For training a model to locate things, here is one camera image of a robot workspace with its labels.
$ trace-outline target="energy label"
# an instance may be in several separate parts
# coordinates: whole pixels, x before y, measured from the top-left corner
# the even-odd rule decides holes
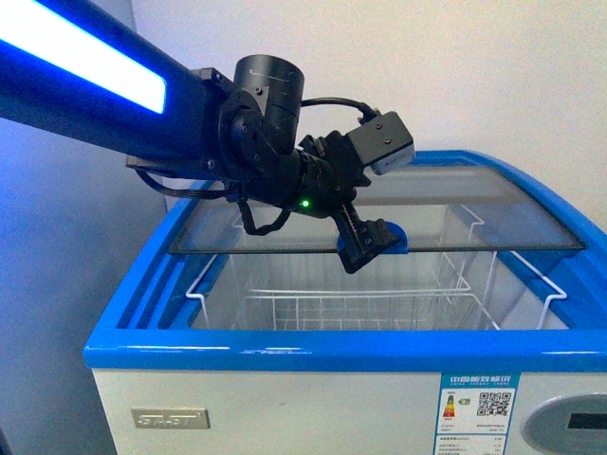
[[[434,455],[504,455],[520,376],[443,373]]]

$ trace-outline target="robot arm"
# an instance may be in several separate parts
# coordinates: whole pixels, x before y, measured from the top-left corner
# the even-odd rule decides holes
[[[74,70],[64,64],[64,57],[50,55],[57,46],[39,51],[36,43],[24,43],[28,32],[21,29],[23,24],[11,32],[8,18],[16,14],[11,8],[19,3],[28,9],[24,17],[41,11],[45,27],[63,21],[76,33],[97,40],[91,46],[101,47],[88,54],[65,49],[81,52],[80,63],[95,71],[87,76],[88,68]],[[382,116],[350,100],[302,101],[304,75],[276,57],[242,59],[233,82],[214,68],[188,70],[86,1],[22,0],[2,9],[2,117],[124,153],[127,166],[157,190],[185,197],[226,197],[238,204],[249,234],[265,235],[280,228],[291,212],[331,217],[340,232],[339,254],[348,273],[398,242],[383,220],[361,221],[352,205],[356,187],[371,183],[364,168],[371,166],[382,174],[413,158],[413,138],[396,113]],[[117,51],[118,60],[96,62],[106,50],[103,46]],[[120,61],[131,66],[114,66]],[[129,76],[133,66],[139,72]],[[110,82],[101,81],[103,71]],[[129,77],[134,79],[132,88],[112,85],[128,82]],[[143,98],[131,96],[129,90],[137,92],[148,80],[150,88],[142,92]],[[301,148],[295,148],[301,107],[331,102],[361,110],[361,126],[345,136],[337,131],[327,137],[307,136]],[[171,192],[149,173],[219,180],[225,189]],[[273,224],[256,227],[248,199],[283,212]]]

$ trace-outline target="white freezer body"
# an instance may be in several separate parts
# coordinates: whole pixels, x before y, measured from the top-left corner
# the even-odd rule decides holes
[[[433,454],[440,373],[94,375],[120,455]],[[556,397],[588,393],[607,393],[607,373],[522,373],[505,454],[544,453],[524,440],[530,412]],[[131,409],[138,408],[204,408],[211,427],[136,428]]]

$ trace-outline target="blue freezer rim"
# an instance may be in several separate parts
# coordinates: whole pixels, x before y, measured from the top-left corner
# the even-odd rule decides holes
[[[545,185],[496,158],[469,151],[419,152],[418,166],[489,166],[540,202],[587,248],[552,277],[591,295],[607,318],[607,235]],[[196,205],[178,201],[143,248],[84,347],[89,368],[266,372],[607,373],[607,331],[270,332],[119,329],[125,304],[149,281]],[[576,282],[569,276],[575,274]],[[589,322],[598,315],[583,313]]]

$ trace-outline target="white wall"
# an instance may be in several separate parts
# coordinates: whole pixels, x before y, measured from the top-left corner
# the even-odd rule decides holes
[[[164,200],[123,155],[4,119],[0,155],[1,432],[15,455],[115,453],[83,345]]]
[[[138,32],[228,76],[274,54],[304,96],[396,110],[421,149],[467,148],[531,173],[607,230],[607,2],[134,0]],[[301,134],[357,126],[304,110]]]

